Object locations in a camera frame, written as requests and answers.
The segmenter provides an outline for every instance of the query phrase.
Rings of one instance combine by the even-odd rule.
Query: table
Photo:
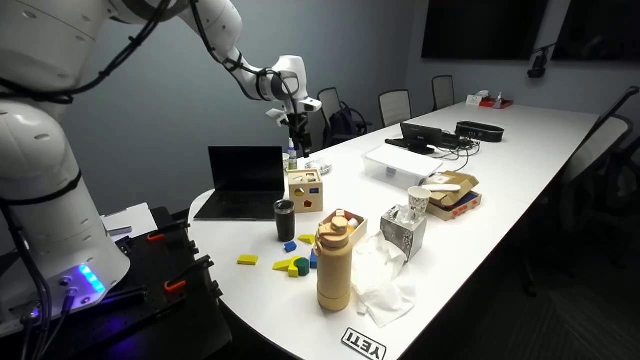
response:
[[[354,301],[338,313],[321,309],[315,272],[289,278],[272,271],[276,261],[308,256],[311,249],[297,241],[296,251],[284,253],[276,241],[274,223],[194,222],[194,215],[212,191],[192,203],[189,237],[216,263],[210,269],[211,277],[220,283],[227,306],[288,353],[302,359],[361,359],[340,342],[351,327],[385,345],[385,360],[395,360],[516,224],[597,118],[517,105],[494,110],[458,104],[410,120],[451,132],[458,121],[475,121],[502,127],[505,133],[501,143],[482,143],[481,152],[464,168],[480,181],[474,190],[483,194],[483,203],[448,222],[429,216],[422,249],[406,265],[416,278],[417,303],[407,315],[382,329],[368,315],[357,315]],[[395,204],[406,204],[406,191],[365,177],[362,163],[366,152],[386,138],[399,137],[399,125],[395,125],[313,154],[312,158],[333,164],[333,169],[323,177],[324,211],[296,215],[296,237],[314,233],[318,221],[337,208],[367,217],[371,235],[380,228],[384,212]],[[299,167],[306,161],[300,159]],[[454,170],[464,161],[445,161],[440,170]],[[240,254],[258,255],[257,266],[237,265]]]

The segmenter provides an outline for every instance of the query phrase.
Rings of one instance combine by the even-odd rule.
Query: wall-mounted tv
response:
[[[422,57],[528,60],[548,0],[429,0]]]
[[[640,61],[640,0],[572,0],[552,59]]]

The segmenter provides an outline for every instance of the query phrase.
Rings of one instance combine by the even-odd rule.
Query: clear plastic container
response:
[[[420,186],[442,166],[442,160],[393,145],[382,145],[363,157],[365,175],[401,189]]]

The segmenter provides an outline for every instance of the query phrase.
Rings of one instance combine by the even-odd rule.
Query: blue led light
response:
[[[105,290],[104,285],[98,280],[98,277],[89,269],[89,266],[80,265],[78,267],[80,273],[84,275],[85,279],[93,286],[93,289],[99,293]]]

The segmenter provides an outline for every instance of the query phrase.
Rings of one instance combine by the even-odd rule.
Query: white tissue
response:
[[[409,269],[403,268],[405,261],[404,252],[386,241],[381,231],[353,249],[351,283],[378,327],[388,325],[415,305],[415,283]]]

